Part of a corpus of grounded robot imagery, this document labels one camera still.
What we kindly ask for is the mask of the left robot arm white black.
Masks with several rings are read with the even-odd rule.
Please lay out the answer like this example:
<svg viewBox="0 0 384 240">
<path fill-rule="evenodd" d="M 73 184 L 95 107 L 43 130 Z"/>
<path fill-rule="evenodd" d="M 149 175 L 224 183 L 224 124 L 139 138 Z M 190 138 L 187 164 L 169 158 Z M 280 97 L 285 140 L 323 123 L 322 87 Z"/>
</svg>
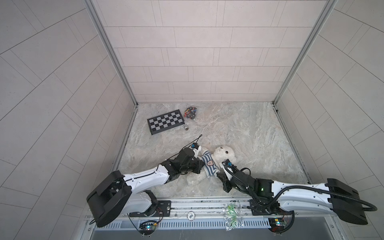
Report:
<svg viewBox="0 0 384 240">
<path fill-rule="evenodd" d="M 200 174 L 205 163 L 198 159 L 202 147 L 193 143 L 155 168 L 136 174 L 123 175 L 119 170 L 111 172 L 87 196 L 93 215 L 93 223 L 102 228 L 122 214 L 143 213 L 150 216 L 159 204 L 150 188 L 165 185 L 182 174 Z"/>
</svg>

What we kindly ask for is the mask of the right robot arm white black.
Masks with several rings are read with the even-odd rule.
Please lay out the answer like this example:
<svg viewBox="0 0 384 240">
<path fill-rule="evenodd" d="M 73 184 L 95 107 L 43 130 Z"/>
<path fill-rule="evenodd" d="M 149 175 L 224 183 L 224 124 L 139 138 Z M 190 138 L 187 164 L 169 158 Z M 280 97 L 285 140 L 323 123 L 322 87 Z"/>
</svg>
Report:
<svg viewBox="0 0 384 240">
<path fill-rule="evenodd" d="M 337 179 L 315 185 L 294 185 L 273 180 L 255 179 L 244 172 L 217 175 L 225 192 L 236 189 L 251 197 L 253 215 L 283 215 L 307 211 L 335 215 L 340 220 L 367 225 L 366 212 L 376 207 L 360 199 L 359 192 Z"/>
</svg>

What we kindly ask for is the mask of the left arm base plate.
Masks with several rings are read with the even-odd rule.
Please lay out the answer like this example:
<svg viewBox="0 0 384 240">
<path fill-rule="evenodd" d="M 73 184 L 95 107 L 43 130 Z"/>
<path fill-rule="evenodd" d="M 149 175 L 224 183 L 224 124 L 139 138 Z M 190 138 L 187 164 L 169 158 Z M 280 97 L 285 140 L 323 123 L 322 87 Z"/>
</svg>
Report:
<svg viewBox="0 0 384 240">
<path fill-rule="evenodd" d="M 158 201 L 157 203 L 151 204 L 150 207 L 143 213 L 133 212 L 129 213 L 130 217 L 140 218 L 158 218 L 158 217 L 169 217 L 171 211 L 171 201 Z"/>
</svg>

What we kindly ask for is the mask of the blue white striped shirt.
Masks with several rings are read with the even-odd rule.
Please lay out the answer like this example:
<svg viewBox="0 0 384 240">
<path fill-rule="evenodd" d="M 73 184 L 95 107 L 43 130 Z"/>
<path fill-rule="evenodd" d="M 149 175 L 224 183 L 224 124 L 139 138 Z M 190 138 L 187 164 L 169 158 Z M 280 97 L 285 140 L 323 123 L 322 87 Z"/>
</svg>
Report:
<svg viewBox="0 0 384 240">
<path fill-rule="evenodd" d="M 214 155 L 209 150 L 204 150 L 201 156 L 204 162 L 204 170 L 208 178 L 216 177 L 220 172 L 220 168 L 214 159 Z"/>
</svg>

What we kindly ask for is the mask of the white teddy bear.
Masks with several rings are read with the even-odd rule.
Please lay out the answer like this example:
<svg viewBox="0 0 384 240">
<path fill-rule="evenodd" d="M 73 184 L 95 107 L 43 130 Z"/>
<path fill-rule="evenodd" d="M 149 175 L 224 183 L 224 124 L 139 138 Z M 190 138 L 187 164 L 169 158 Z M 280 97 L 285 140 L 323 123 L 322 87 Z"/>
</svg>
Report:
<svg viewBox="0 0 384 240">
<path fill-rule="evenodd" d="M 198 185 L 202 182 L 202 180 L 210 177 L 217 177 L 217 174 L 224 171 L 222 162 L 225 160 L 229 160 L 234 164 L 237 163 L 235 152 L 229 146 L 219 146 L 213 152 L 210 152 L 207 148 L 202 147 L 198 159 L 202 160 L 205 165 L 203 166 L 200 174 L 192 173 L 187 175 L 187 183 L 189 186 Z"/>
</svg>

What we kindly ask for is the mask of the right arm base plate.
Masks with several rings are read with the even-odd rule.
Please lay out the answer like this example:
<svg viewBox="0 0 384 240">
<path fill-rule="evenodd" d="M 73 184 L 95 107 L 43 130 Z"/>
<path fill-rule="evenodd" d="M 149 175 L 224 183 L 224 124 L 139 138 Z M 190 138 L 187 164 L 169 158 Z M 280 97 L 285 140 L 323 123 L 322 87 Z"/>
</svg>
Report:
<svg viewBox="0 0 384 240">
<path fill-rule="evenodd" d="M 278 202 L 273 203 L 270 207 L 263 207 L 258 205 L 254 200 L 250 200 L 250 206 L 247 207 L 252 211 L 253 216 L 277 216 L 277 215 L 292 215 L 293 212 L 287 212 L 280 208 Z"/>
</svg>

